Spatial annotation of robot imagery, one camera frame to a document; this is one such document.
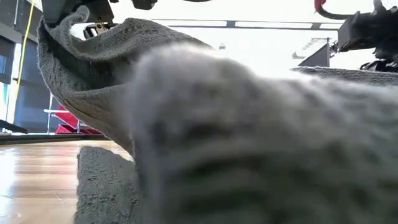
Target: gray rug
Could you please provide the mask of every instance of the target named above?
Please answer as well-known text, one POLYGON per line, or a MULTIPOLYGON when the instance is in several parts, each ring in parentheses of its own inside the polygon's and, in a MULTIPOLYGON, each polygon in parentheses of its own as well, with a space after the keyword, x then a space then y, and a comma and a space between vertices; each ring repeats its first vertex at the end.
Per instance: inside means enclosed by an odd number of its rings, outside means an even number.
POLYGON ((109 150, 83 147, 78 159, 76 224, 139 223, 134 163, 109 150))

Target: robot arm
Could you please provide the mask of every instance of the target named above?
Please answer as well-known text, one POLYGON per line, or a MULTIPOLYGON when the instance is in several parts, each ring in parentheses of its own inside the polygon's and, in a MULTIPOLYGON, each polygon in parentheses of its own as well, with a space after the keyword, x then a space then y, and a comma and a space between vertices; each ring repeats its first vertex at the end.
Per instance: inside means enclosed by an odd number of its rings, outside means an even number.
POLYGON ((379 48, 385 52, 383 48, 398 42, 397 7, 387 10, 381 0, 373 0, 373 12, 340 15, 326 11, 323 8, 324 3, 326 0, 315 0, 315 10, 320 15, 329 19, 345 20, 338 31, 340 52, 371 48, 379 48))
MULTIPOLYGON (((109 0, 116 4, 119 0, 109 0)), ((131 0, 136 9, 151 10, 157 0, 131 0)), ((190 2, 206 2, 210 0, 184 0, 190 2)), ((112 23, 114 18, 108 0, 42 0, 44 19, 50 27, 57 26, 60 21, 75 11, 79 6, 85 5, 90 10, 88 22, 112 23)))

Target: gray mat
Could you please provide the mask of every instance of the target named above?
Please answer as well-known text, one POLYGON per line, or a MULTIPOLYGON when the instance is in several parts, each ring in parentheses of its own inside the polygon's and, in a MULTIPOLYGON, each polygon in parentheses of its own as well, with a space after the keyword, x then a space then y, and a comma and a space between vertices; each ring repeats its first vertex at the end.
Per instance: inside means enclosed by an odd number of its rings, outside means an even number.
POLYGON ((138 223, 134 163, 109 150, 83 147, 78 155, 76 224, 138 223))
POLYGON ((373 72, 323 67, 300 67, 293 68, 292 70, 302 72, 307 75, 315 75, 323 78, 335 78, 372 85, 398 85, 398 73, 392 72, 373 72))

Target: gray cloth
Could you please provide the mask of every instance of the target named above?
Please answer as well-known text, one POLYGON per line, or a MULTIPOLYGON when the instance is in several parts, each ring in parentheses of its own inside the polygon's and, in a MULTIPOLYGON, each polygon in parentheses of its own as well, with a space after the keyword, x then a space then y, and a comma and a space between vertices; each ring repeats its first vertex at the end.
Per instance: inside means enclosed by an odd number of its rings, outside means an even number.
POLYGON ((323 78, 335 78, 372 85, 398 85, 398 73, 392 72, 373 72, 323 67, 299 67, 293 68, 293 71, 305 73, 307 75, 316 75, 323 78))
POLYGON ((78 155, 75 224, 139 223, 134 163, 109 150, 83 147, 78 155))
POLYGON ((142 57, 123 102, 145 224, 398 223, 398 86, 279 72, 186 45, 142 57))
POLYGON ((140 54, 171 42, 205 45, 193 37, 142 19, 127 19, 87 41, 71 35, 72 25, 85 22, 85 6, 54 29, 42 19, 38 28, 39 67, 56 99, 77 118, 134 154, 127 132, 114 120, 111 102, 126 91, 140 54))

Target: hardwood floor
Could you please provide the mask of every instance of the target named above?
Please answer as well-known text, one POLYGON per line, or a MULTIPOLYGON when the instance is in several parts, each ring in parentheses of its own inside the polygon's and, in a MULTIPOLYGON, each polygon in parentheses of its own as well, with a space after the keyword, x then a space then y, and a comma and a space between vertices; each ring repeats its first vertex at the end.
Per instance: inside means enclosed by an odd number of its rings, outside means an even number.
POLYGON ((82 146, 99 146, 130 158, 111 141, 0 146, 0 223, 72 223, 76 155, 82 146))

